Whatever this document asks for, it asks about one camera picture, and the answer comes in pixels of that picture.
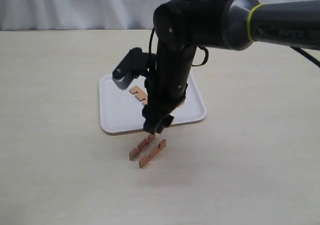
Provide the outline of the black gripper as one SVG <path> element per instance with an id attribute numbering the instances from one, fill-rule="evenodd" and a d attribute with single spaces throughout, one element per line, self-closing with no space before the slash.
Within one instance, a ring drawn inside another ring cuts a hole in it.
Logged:
<path id="1" fill-rule="evenodd" d="M 171 113 L 181 103 L 181 99 L 149 98 L 147 105 L 142 109 L 142 116 L 145 119 L 143 130 L 147 133 L 161 134 L 164 129 L 171 126 L 175 118 Z"/>

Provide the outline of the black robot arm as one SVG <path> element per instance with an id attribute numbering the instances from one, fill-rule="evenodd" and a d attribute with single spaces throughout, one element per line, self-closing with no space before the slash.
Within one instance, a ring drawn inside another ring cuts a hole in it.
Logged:
<path id="1" fill-rule="evenodd" d="M 172 0 L 156 8 L 157 50 L 145 80 L 144 131 L 161 133 L 184 102 L 197 48 L 242 51 L 254 42 L 318 50 L 317 0 L 262 4 L 258 0 Z"/>

